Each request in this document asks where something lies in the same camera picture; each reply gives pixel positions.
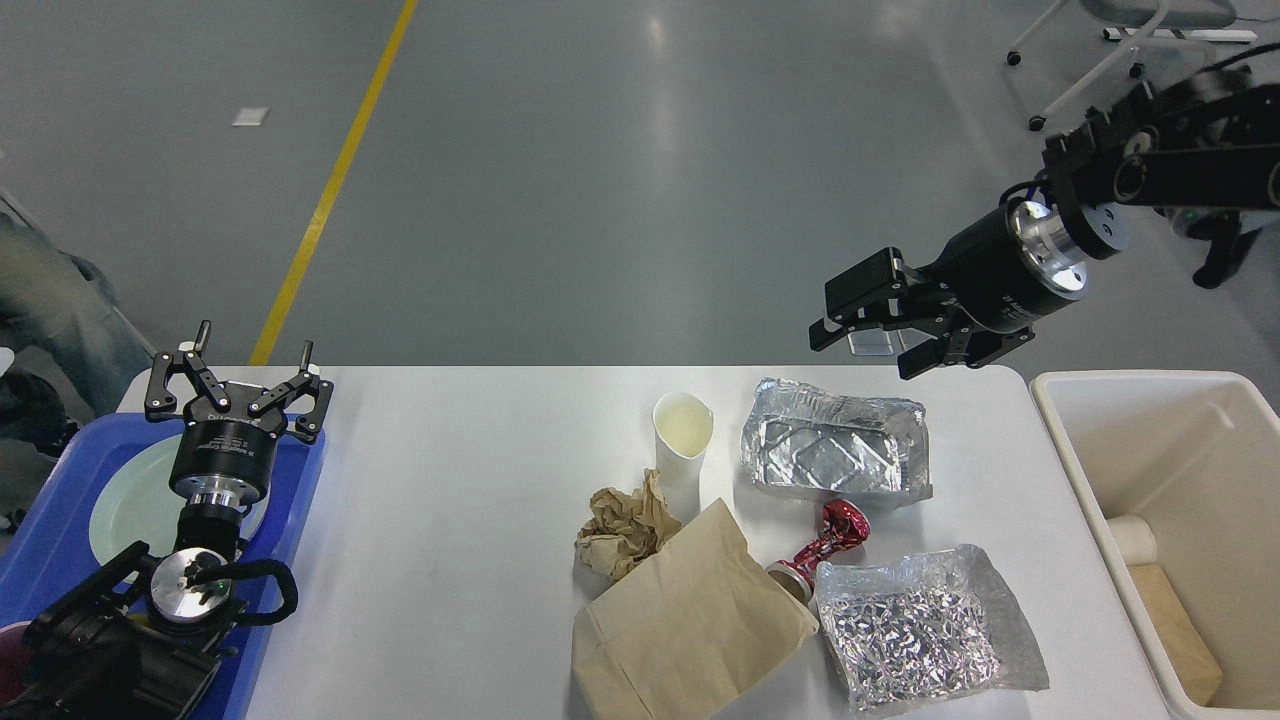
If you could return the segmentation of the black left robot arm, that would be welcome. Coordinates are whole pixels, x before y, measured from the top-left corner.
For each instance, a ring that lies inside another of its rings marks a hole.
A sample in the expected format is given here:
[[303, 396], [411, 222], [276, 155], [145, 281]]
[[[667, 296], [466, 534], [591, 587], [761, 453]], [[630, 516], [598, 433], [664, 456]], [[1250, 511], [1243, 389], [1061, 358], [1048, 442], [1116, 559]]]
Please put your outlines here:
[[297, 611], [293, 571], [247, 559], [242, 523], [274, 497], [280, 441], [320, 438], [334, 384], [312, 341], [273, 387], [223, 380], [204, 360], [210, 332], [202, 322], [188, 345], [156, 354], [143, 398], [147, 421], [183, 425], [168, 479], [183, 502], [172, 548], [131, 543], [26, 626], [24, 678], [5, 719], [187, 719], [234, 630]]

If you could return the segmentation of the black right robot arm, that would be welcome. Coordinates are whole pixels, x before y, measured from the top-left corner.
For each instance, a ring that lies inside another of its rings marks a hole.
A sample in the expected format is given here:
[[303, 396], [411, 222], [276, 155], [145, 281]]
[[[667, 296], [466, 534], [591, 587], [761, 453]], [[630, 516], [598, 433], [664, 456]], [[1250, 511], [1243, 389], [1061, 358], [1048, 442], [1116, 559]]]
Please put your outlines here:
[[808, 331], [822, 351], [864, 331], [913, 331], [890, 343], [905, 380], [940, 366], [983, 368], [1030, 342], [1033, 325], [1080, 301], [1087, 263], [1129, 247], [1121, 206], [1151, 208], [1179, 236], [1206, 242], [1197, 286], [1235, 275], [1277, 220], [1277, 86], [1258, 85], [1238, 53], [1164, 90], [1140, 82], [1108, 110], [1050, 136], [1043, 167], [993, 210], [909, 266], [882, 249], [826, 282]]

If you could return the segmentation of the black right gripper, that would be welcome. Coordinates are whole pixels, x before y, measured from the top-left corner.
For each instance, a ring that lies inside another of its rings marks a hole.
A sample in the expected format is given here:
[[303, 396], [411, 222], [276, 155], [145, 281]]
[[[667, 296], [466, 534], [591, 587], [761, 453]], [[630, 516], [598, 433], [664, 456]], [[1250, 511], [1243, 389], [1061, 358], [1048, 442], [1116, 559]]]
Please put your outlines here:
[[[937, 282], [963, 310], [946, 306]], [[910, 329], [929, 338], [899, 355], [901, 379], [941, 366], [979, 369], [1033, 341], [1030, 324], [1082, 300], [1087, 284], [1085, 255], [1059, 214], [1010, 201], [956, 233], [924, 270], [899, 249], [882, 249], [827, 281], [809, 347], [826, 350], [858, 331]]]

